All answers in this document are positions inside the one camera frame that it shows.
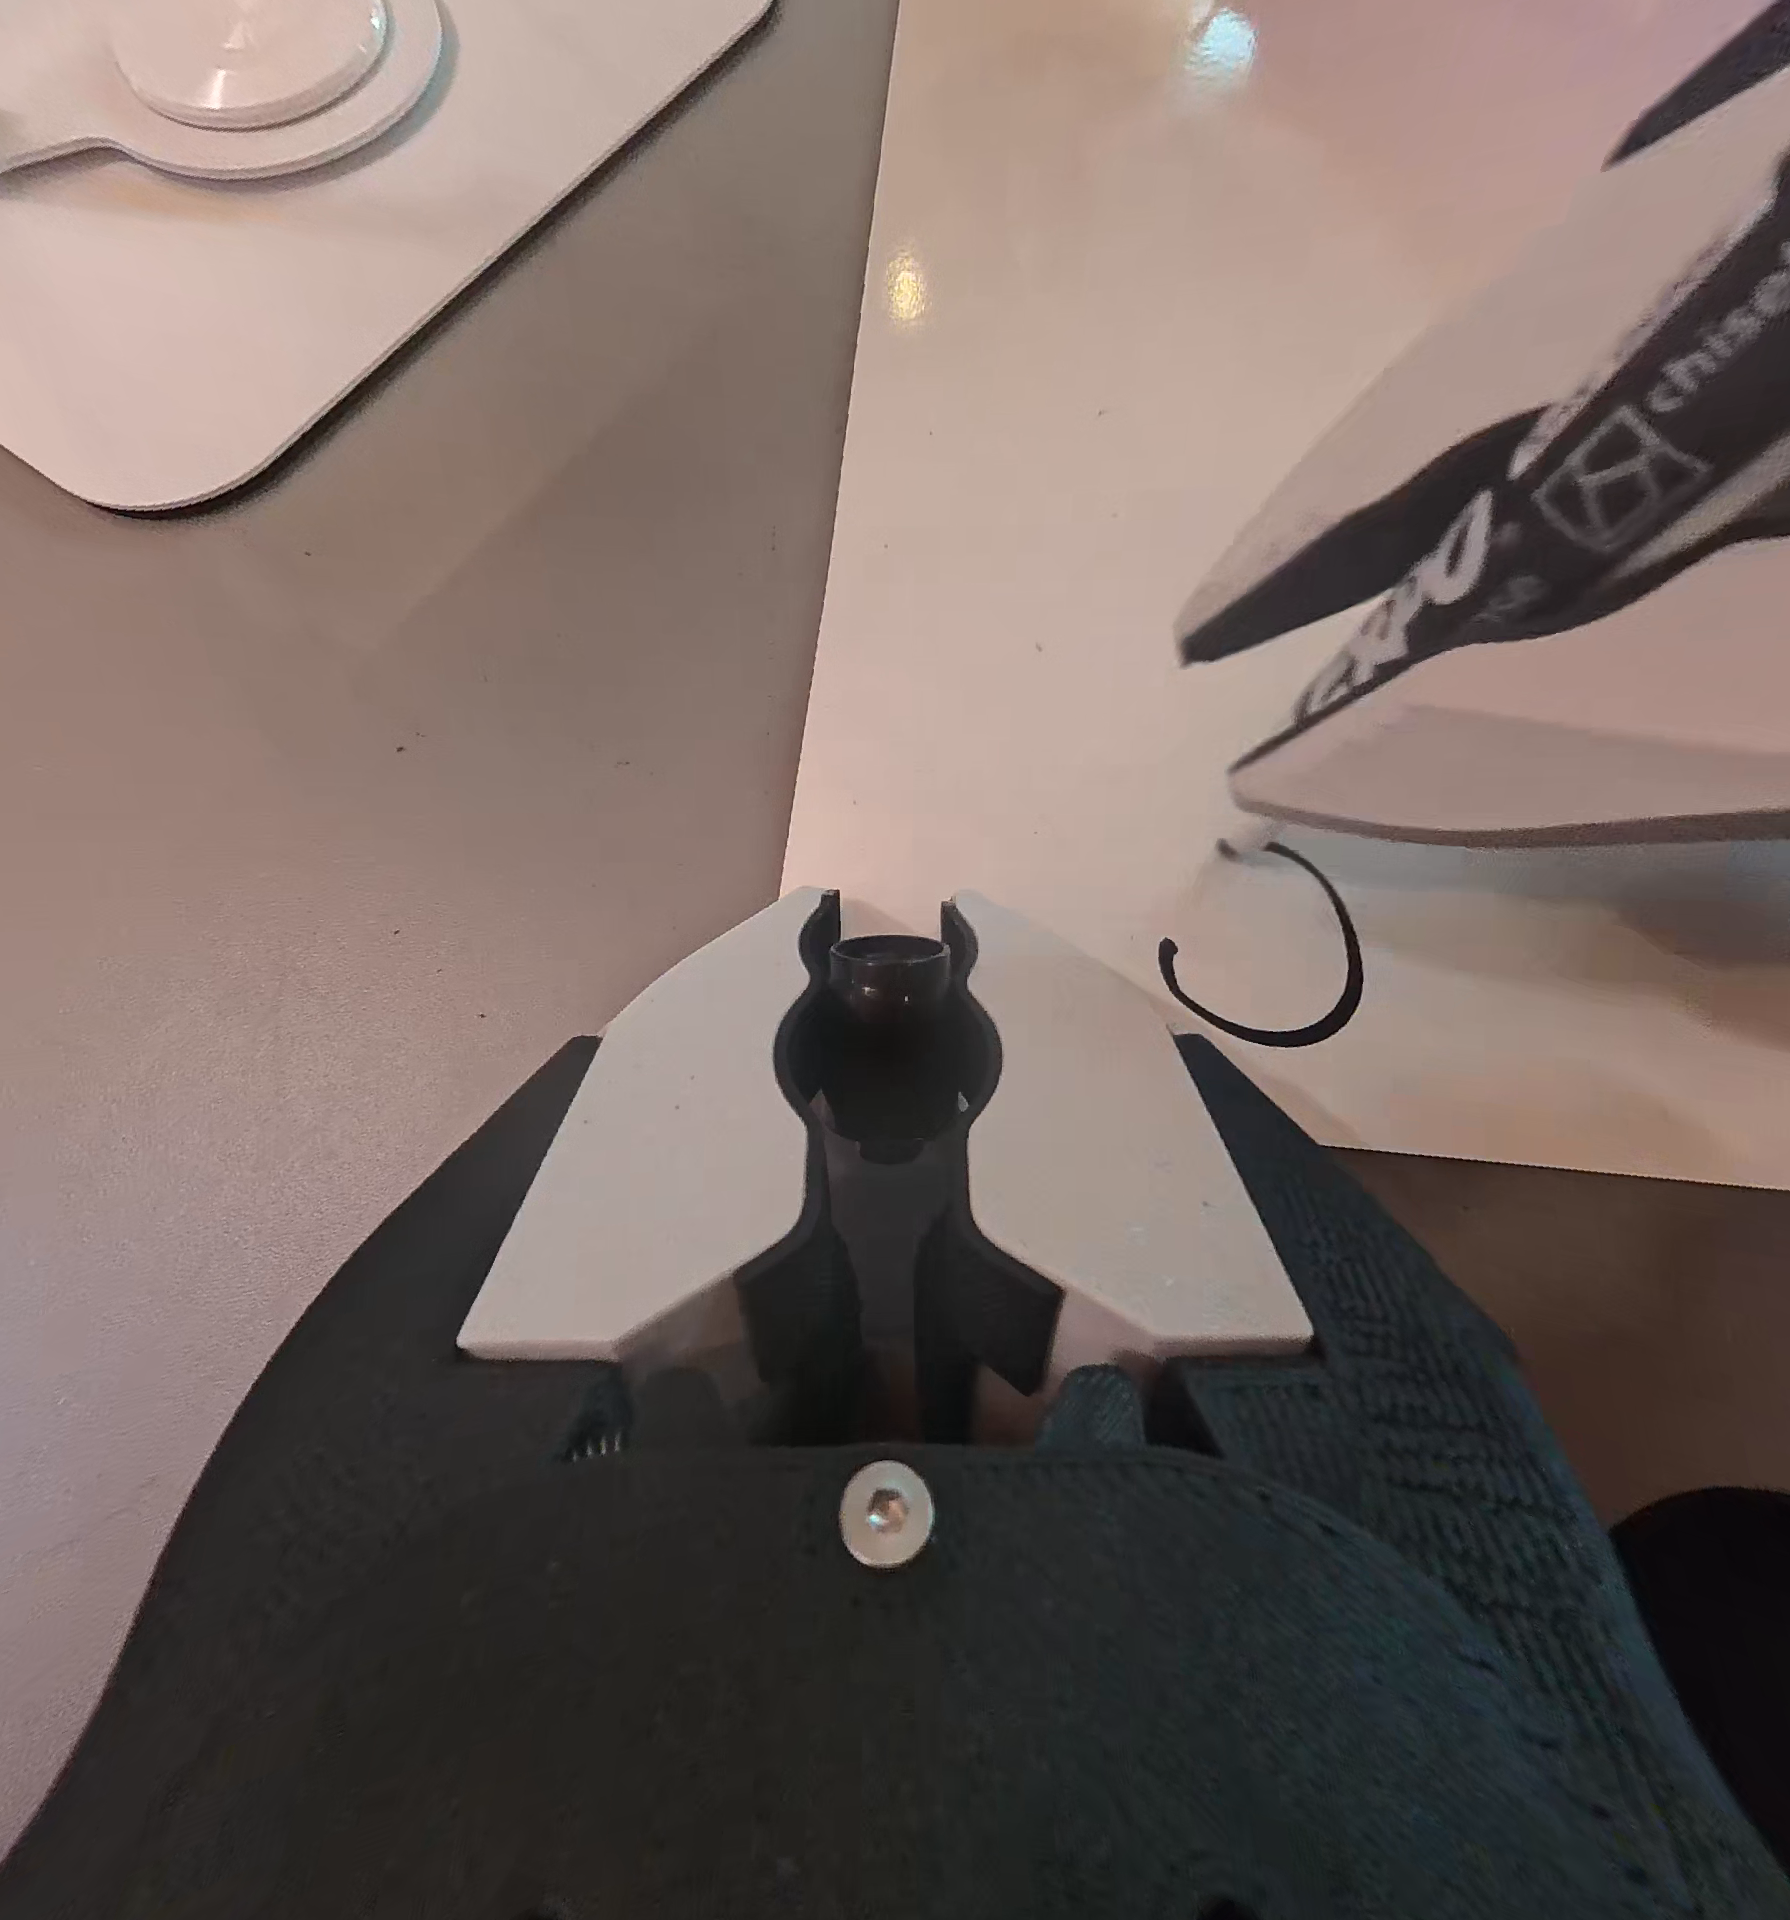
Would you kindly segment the black dry-erase marker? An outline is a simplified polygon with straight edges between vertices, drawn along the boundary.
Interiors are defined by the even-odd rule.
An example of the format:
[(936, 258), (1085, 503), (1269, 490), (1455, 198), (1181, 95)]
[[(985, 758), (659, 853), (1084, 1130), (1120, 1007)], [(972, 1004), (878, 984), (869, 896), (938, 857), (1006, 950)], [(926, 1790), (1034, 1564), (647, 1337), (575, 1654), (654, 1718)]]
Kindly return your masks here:
[(1729, 545), (1790, 539), (1790, 150), (1603, 371), (1416, 487), (1427, 533), (1231, 766), (1249, 816), (1471, 848), (1790, 833), (1790, 755), (1768, 772), (1703, 737), (1599, 726), (1606, 641), (1572, 652), (1557, 715), (1427, 700), (1441, 660), (1530, 665)]

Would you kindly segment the white metal stand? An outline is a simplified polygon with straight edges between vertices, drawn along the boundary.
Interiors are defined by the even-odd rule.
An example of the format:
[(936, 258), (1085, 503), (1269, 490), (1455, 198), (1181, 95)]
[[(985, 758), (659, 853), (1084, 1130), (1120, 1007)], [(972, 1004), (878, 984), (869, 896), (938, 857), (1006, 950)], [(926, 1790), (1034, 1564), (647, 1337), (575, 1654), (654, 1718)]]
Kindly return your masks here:
[(236, 493), (772, 4), (0, 4), (0, 447)]

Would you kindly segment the small white whiteboard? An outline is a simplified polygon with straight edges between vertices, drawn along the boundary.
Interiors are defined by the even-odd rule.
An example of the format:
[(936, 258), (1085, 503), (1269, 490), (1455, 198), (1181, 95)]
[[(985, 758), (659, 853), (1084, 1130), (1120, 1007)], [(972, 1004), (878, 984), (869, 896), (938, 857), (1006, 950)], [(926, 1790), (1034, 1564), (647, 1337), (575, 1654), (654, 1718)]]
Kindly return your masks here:
[[(1359, 612), (1201, 669), (1178, 614), (1578, 376), (1651, 294), (1578, 205), (1760, 10), (901, 4), (785, 881), (1315, 1021), (1335, 919), (1220, 857), (1225, 769)], [(1315, 1137), (1790, 1190), (1790, 846), (1290, 839), (1364, 1004), (1220, 1046)]]

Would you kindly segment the black marker cap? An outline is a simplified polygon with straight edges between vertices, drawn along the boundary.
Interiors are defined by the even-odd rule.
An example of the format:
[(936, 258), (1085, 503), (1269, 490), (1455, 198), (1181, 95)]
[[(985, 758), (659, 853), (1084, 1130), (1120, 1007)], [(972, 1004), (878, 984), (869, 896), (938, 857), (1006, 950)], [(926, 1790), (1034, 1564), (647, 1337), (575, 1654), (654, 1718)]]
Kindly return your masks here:
[(874, 1165), (922, 1157), (959, 1110), (946, 945), (905, 933), (838, 940), (823, 1000), (832, 1130)]

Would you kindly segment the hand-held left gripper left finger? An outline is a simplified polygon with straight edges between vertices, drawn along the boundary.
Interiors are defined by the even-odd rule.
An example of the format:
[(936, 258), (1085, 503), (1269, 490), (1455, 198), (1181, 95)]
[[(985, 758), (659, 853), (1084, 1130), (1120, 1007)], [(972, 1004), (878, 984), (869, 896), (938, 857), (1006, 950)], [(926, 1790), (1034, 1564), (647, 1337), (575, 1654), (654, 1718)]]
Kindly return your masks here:
[(767, 1444), (850, 1436), (861, 1290), (795, 1078), (839, 923), (838, 894), (801, 888), (604, 1028), (467, 1310), (467, 1357), (602, 1364), (631, 1392), (692, 1372)]

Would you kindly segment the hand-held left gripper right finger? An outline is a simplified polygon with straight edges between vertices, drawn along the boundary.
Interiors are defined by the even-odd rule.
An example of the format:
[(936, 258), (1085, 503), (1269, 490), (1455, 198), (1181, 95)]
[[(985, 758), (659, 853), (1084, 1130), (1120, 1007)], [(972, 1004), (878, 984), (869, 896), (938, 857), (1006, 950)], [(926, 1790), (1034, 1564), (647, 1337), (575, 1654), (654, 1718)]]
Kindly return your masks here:
[(1288, 1361), (1316, 1332), (1160, 1004), (983, 894), (941, 910), (976, 1089), (917, 1265), (930, 1442), (1022, 1436), (1064, 1379)]

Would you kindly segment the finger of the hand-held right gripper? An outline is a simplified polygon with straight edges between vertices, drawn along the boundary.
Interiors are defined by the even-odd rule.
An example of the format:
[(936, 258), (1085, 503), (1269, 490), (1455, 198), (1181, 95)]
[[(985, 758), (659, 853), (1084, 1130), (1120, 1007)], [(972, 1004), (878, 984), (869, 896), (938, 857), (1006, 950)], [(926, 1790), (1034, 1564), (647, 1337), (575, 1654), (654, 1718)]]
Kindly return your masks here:
[(1790, 128), (1750, 166), (1673, 139), (1606, 194), (1292, 471), (1182, 610), (1186, 665), (1372, 602), (1352, 657), (1399, 669), (1790, 539)]
[(1410, 846), (1790, 841), (1790, 539), (1597, 623), (1410, 665), (1234, 762), (1227, 792)]

